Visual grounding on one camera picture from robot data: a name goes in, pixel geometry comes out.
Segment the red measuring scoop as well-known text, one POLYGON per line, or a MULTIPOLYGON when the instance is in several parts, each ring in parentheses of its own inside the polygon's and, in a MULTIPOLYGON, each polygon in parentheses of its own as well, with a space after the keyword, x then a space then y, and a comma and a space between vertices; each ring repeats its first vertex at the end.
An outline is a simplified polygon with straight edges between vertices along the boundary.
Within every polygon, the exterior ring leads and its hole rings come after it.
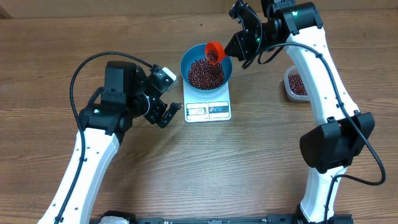
POLYGON ((208 42, 205 45, 205 56, 212 65, 217 65, 225 58, 228 58, 223 46, 219 42, 208 42))

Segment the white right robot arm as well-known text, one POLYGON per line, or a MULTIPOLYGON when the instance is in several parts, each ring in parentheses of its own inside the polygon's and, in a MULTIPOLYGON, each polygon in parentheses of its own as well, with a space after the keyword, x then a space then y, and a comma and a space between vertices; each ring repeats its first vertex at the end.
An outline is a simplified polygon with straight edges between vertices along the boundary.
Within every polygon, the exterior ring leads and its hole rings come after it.
POLYGON ((225 48, 247 68, 264 52, 285 50, 303 81, 315 127, 299 141, 309 168, 305 195, 294 223, 351 223, 336 215, 333 204, 340 180, 374 129, 371 113, 360 112, 347 93, 326 43, 323 21, 312 2, 263 1, 267 22, 245 2, 237 1, 229 15, 242 25, 225 48))

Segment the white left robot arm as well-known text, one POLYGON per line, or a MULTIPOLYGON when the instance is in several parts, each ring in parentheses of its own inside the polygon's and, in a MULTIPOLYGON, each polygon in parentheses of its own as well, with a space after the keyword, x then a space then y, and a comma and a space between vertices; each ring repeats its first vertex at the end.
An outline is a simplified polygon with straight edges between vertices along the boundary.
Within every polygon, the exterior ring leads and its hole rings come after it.
POLYGON ((150 75, 131 62, 109 61, 104 85, 83 108, 74 152, 60 186, 40 223, 89 223, 100 185, 132 121, 140 116, 165 128, 181 108, 167 105, 161 95, 177 76, 153 65, 150 75))

